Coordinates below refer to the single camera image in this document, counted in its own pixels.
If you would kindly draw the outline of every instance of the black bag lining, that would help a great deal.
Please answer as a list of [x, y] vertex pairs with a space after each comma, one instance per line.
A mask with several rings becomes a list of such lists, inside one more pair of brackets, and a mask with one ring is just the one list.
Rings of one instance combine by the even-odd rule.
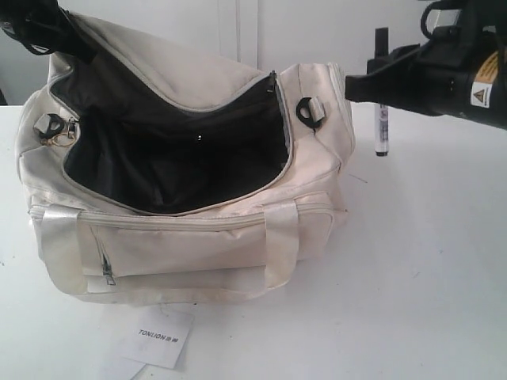
[[80, 115], [81, 137], [64, 162], [73, 181], [139, 211], [178, 214], [256, 192], [287, 165], [270, 78], [220, 110], [185, 112], [88, 41], [95, 60], [62, 55], [73, 71], [51, 88]]

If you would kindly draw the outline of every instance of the white table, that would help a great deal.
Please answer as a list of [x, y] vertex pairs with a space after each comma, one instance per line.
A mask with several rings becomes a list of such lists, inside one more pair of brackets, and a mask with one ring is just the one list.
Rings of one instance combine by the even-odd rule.
[[[36, 255], [1, 108], [0, 378], [94, 379], [127, 306], [60, 294]], [[146, 379], [506, 379], [507, 132], [393, 110], [377, 158], [354, 108], [349, 223], [282, 290], [196, 316], [176, 371]]]

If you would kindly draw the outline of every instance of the white tabletop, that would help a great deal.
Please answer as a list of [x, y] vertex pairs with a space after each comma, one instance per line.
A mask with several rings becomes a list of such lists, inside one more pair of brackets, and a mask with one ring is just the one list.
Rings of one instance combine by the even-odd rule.
[[[60, 294], [36, 254], [13, 158], [19, 108], [0, 108], [0, 378], [97, 378], [128, 306]], [[195, 315], [175, 371], [145, 379], [506, 379], [507, 131], [391, 111], [373, 149], [354, 108], [342, 177], [349, 223], [284, 289]]]

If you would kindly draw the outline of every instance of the white duffel bag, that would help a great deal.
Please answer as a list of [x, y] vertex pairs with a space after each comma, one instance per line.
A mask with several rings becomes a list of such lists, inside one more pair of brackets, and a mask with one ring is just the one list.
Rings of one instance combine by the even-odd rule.
[[[237, 302], [323, 253], [345, 220], [338, 178], [355, 144], [337, 65], [270, 74], [69, 18], [96, 55], [51, 56], [16, 153], [58, 289], [100, 303]], [[261, 268], [262, 284], [240, 268]]]

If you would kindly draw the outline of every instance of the bag handle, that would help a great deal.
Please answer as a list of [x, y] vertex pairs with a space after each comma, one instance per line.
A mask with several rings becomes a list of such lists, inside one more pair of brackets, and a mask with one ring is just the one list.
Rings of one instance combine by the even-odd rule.
[[51, 281], [68, 295], [85, 302], [152, 305], [158, 303], [243, 302], [282, 287], [292, 277], [299, 253], [299, 214], [294, 200], [264, 207], [266, 227], [265, 286], [259, 291], [229, 289], [140, 288], [92, 293], [84, 276], [78, 243], [81, 210], [51, 205], [40, 233], [41, 256]]

